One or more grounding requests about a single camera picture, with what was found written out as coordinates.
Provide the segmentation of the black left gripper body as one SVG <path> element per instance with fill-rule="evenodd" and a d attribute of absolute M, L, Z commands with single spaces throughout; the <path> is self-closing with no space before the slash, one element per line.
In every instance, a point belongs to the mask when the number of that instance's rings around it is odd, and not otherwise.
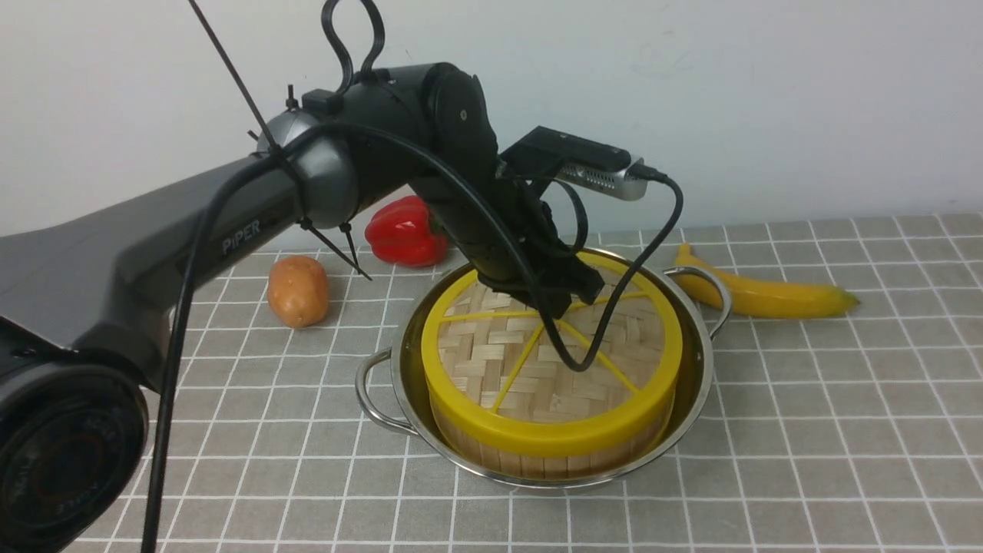
<path fill-rule="evenodd" d="M 586 211 L 579 196 L 569 186 L 564 187 L 574 204 L 577 221 L 577 239 L 568 245 L 559 238 L 550 206 L 541 200 L 550 182 L 524 180 L 506 174 L 504 165 L 500 168 L 501 172 L 476 190 L 518 241 L 519 252 L 543 290 L 545 312 L 558 319 L 574 299 L 593 303 L 604 288 L 604 280 L 599 270 L 578 256 L 587 228 Z M 496 293 L 507 293 L 526 306 L 538 308 L 501 236 L 438 171 L 429 172 L 429 209 L 449 240 L 478 271 L 481 283 Z"/>

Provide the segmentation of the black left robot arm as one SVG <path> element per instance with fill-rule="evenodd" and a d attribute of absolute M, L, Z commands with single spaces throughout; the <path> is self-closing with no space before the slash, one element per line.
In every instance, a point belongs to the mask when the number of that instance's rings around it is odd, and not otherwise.
<path fill-rule="evenodd" d="M 449 63 L 364 68 L 309 91 L 257 152 L 2 238 L 2 550 L 58 552 L 123 492 L 159 399 L 154 494 L 194 291 L 292 224 L 330 230 L 409 185 L 484 284 L 556 319 L 603 280 L 499 157 L 480 81 Z"/>

